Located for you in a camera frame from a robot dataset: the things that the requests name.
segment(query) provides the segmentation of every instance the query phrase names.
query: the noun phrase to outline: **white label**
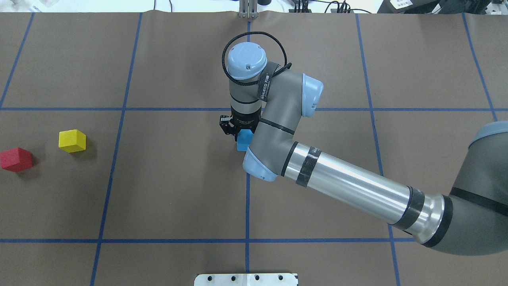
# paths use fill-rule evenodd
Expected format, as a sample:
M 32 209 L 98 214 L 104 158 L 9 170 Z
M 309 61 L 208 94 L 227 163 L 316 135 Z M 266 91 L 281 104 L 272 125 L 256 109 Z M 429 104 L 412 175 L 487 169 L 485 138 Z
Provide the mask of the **white label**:
M 390 3 L 395 7 L 395 9 L 402 9 L 407 6 L 411 6 L 411 0 L 390 0 Z

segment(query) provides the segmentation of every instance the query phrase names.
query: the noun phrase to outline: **light blue cap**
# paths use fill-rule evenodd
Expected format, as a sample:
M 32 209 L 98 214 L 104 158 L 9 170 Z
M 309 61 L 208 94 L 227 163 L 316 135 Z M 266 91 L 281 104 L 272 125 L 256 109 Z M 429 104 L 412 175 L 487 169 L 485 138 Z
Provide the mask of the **light blue cap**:
M 250 148 L 247 148 L 245 158 L 243 158 L 243 169 L 252 176 L 267 182 L 273 182 L 278 177 L 277 174 L 261 163 Z
M 497 121 L 489 123 L 478 130 L 477 135 L 474 137 L 471 144 L 469 144 L 469 147 L 471 147 L 474 142 L 482 139 L 483 137 L 505 132 L 508 132 L 508 121 Z
M 242 129 L 236 137 L 236 150 L 247 151 L 254 133 L 250 129 Z
M 258 75 L 266 67 L 265 50 L 258 44 L 243 42 L 231 48 L 228 54 L 228 72 L 236 80 Z
M 302 76 L 302 116 L 312 117 L 318 106 L 325 86 L 319 80 L 303 74 Z

